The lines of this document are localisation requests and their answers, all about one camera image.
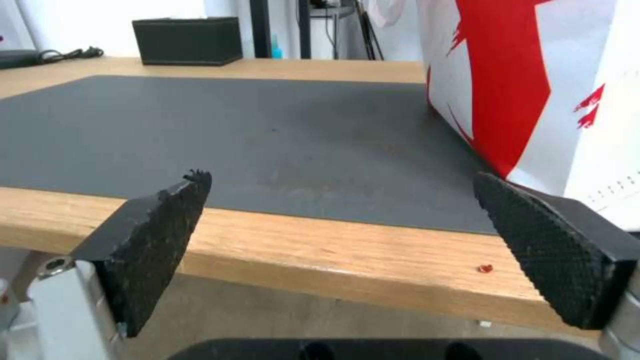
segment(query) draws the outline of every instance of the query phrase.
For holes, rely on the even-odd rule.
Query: small red piece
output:
[[[493,271],[493,265],[491,264],[480,265],[477,269],[478,269],[478,272],[487,274]]]

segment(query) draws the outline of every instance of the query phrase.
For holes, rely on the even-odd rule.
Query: black mat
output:
[[[495,233],[422,85],[96,76],[0,101],[0,186],[128,198],[189,168],[209,207]]]

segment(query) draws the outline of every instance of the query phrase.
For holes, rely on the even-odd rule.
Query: black speaker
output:
[[[132,21],[145,65],[224,65],[242,58],[237,17]]]

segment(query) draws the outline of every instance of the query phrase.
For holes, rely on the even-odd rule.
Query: white paper bag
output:
[[[502,177],[640,229],[640,1],[417,0],[427,101]]]

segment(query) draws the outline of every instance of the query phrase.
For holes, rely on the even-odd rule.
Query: wooden table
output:
[[[0,98],[96,74],[424,82],[421,65],[413,62],[242,60],[224,67],[144,67],[134,58],[103,58],[0,71]],[[68,253],[122,202],[0,187],[0,246]],[[482,274],[476,270],[482,264],[494,270]],[[206,209],[179,271],[596,335],[560,321],[498,236]]]

